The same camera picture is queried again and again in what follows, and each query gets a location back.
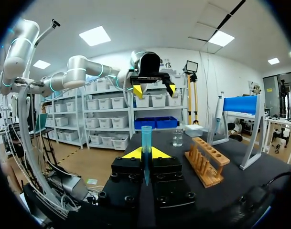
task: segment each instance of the ceiling panel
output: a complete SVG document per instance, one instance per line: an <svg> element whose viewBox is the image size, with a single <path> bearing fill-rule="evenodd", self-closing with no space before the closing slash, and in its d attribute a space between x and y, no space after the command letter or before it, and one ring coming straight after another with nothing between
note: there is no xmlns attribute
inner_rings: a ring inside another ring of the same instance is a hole
<svg viewBox="0 0 291 229"><path fill-rule="evenodd" d="M192 31L191 37L207 41L212 37L215 31L216 29L212 27L197 23Z"/></svg>
<svg viewBox="0 0 291 229"><path fill-rule="evenodd" d="M231 12L241 0L209 0L209 3L212 3L215 6L218 6L227 12Z"/></svg>
<svg viewBox="0 0 291 229"><path fill-rule="evenodd" d="M222 46L206 42L206 44L203 45L201 51L214 54L220 49L222 49Z"/></svg>
<svg viewBox="0 0 291 229"><path fill-rule="evenodd" d="M198 22L217 28L227 13L213 5L207 4Z"/></svg>

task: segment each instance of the ceiling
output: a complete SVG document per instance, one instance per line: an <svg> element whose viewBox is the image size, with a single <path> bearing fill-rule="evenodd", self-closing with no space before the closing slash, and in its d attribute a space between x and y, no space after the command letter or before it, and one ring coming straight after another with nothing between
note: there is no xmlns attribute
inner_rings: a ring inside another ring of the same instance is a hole
<svg viewBox="0 0 291 229"><path fill-rule="evenodd" d="M241 0L37 0L23 14L41 31L56 19L61 27L38 45L32 65L51 63L45 70L31 67L40 79L66 66L74 55L88 58L139 47L172 47L207 51L205 41ZM79 34L103 26L111 42L90 47ZM274 18L258 0L247 0L220 28L235 39L224 48L208 44L208 52L236 60L259 72L291 64L290 47ZM278 57L279 64L267 60Z"/></svg>

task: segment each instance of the white storage bin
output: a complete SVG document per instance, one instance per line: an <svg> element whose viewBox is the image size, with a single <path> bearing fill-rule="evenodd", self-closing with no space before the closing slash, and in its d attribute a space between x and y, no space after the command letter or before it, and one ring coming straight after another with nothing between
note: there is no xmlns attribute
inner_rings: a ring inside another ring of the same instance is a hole
<svg viewBox="0 0 291 229"><path fill-rule="evenodd" d="M78 132L76 130L66 131L65 138L67 141L74 141L78 139Z"/></svg>
<svg viewBox="0 0 291 229"><path fill-rule="evenodd" d="M46 105L45 106L45 112L46 113L53 113L53 107L52 107L52 105Z"/></svg>
<svg viewBox="0 0 291 229"><path fill-rule="evenodd" d="M65 104L55 104L55 112L65 112L67 111L67 106Z"/></svg>
<svg viewBox="0 0 291 229"><path fill-rule="evenodd" d="M105 91L109 89L109 84L107 79L99 78L97 79L97 90L98 91Z"/></svg>
<svg viewBox="0 0 291 229"><path fill-rule="evenodd" d="M181 106L182 104L182 95L174 94L173 97L168 95L167 97L168 106Z"/></svg>
<svg viewBox="0 0 291 229"><path fill-rule="evenodd" d="M100 135L89 135L90 136L90 140L93 144L99 145L102 143L102 138Z"/></svg>
<svg viewBox="0 0 291 229"><path fill-rule="evenodd" d="M67 117L57 117L55 118L56 126L65 126L68 125Z"/></svg>
<svg viewBox="0 0 291 229"><path fill-rule="evenodd" d="M75 101L72 102L66 102L65 103L67 106L67 111L69 112L74 112L75 111ZM80 111L82 110L82 104L81 103L77 103L77 110Z"/></svg>
<svg viewBox="0 0 291 229"><path fill-rule="evenodd" d="M111 118L112 121L112 126L115 129L119 128L125 128L128 125L128 117L116 117L116 118Z"/></svg>
<svg viewBox="0 0 291 229"><path fill-rule="evenodd" d="M175 84L175 88L184 87L184 75L171 75L171 81Z"/></svg>
<svg viewBox="0 0 291 229"><path fill-rule="evenodd" d="M165 106L165 94L151 95L153 107L164 107Z"/></svg>
<svg viewBox="0 0 291 229"><path fill-rule="evenodd" d="M128 136L123 136L123 137L114 137L112 138L112 144L113 147L117 150L125 150L126 147L128 146L128 141L129 138Z"/></svg>
<svg viewBox="0 0 291 229"><path fill-rule="evenodd" d="M98 99L98 106L100 110L104 109L111 109L112 104L111 104L111 99Z"/></svg>
<svg viewBox="0 0 291 229"><path fill-rule="evenodd" d="M59 130L59 131L57 131L57 135L58 135L58 139L59 140L63 140L63 141L66 140L65 130Z"/></svg>
<svg viewBox="0 0 291 229"><path fill-rule="evenodd" d="M149 107L150 106L150 96L149 95L144 95L142 97L142 99L135 96L135 99L136 99L136 106L137 107Z"/></svg>
<svg viewBox="0 0 291 229"><path fill-rule="evenodd" d="M91 99L87 101L88 110L97 110L98 109L98 100Z"/></svg>
<svg viewBox="0 0 291 229"><path fill-rule="evenodd" d="M97 118L85 118L86 128L97 128L99 127Z"/></svg>
<svg viewBox="0 0 291 229"><path fill-rule="evenodd" d="M112 109L121 109L126 107L124 97L111 98Z"/></svg>
<svg viewBox="0 0 291 229"><path fill-rule="evenodd" d="M101 128L111 128L112 122L110 118L98 118L99 127Z"/></svg>
<svg viewBox="0 0 291 229"><path fill-rule="evenodd" d="M112 136L101 135L101 139L102 139L102 142L103 142L104 146L113 146L113 144L112 144L112 139L113 138L114 137L112 137Z"/></svg>
<svg viewBox="0 0 291 229"><path fill-rule="evenodd" d="M85 86L86 92L95 92L97 90L97 83L92 82L91 84L88 84Z"/></svg>

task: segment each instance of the black cable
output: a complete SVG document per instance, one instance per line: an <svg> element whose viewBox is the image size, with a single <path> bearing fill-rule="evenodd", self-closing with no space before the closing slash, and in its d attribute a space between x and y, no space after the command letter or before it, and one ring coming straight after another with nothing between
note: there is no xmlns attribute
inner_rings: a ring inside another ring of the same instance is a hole
<svg viewBox="0 0 291 229"><path fill-rule="evenodd" d="M275 176L272 180L270 180L264 186L269 186L271 183L273 183L275 180L279 179L280 177L290 176L290 175L291 175L291 172L280 173L279 175Z"/></svg>

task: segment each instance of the blue cover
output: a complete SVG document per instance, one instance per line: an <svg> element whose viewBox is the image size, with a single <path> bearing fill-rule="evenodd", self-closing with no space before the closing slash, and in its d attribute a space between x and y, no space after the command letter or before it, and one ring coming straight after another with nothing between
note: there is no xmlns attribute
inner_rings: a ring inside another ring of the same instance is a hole
<svg viewBox="0 0 291 229"><path fill-rule="evenodd" d="M144 125L149 125L153 129L156 128L155 118L137 118L135 120L135 129L141 130Z"/></svg>
<svg viewBox="0 0 291 229"><path fill-rule="evenodd" d="M257 107L256 96L225 98L223 111L244 112L255 115Z"/></svg>
<svg viewBox="0 0 291 229"><path fill-rule="evenodd" d="M157 129L177 127L177 119L171 116L157 117L155 118L155 120L156 120Z"/></svg>

